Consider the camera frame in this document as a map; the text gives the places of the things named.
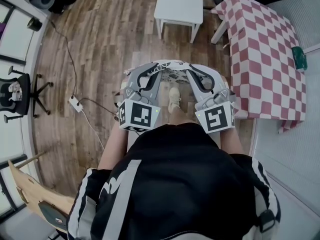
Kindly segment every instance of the table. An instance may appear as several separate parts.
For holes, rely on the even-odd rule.
[[[254,0],[224,0],[211,12],[224,17],[212,41],[227,27],[235,116],[283,120],[280,133],[304,121],[306,78],[295,68],[291,48],[299,42],[290,21]]]
[[[164,23],[169,23],[192,27],[190,43],[193,43],[204,20],[203,0],[157,0],[154,18],[159,39]]]

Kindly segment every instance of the person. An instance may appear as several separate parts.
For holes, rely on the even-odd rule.
[[[281,218],[262,165],[237,131],[221,149],[169,91],[169,124],[141,134],[127,152],[116,122],[97,169],[89,168],[67,219],[68,239],[271,239]]]

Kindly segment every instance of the black shorts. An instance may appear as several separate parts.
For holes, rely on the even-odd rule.
[[[162,148],[174,146],[204,146],[210,145],[218,148],[217,144],[204,131],[201,125],[187,122],[179,125],[165,124],[141,134],[130,151],[141,150],[148,147]]]

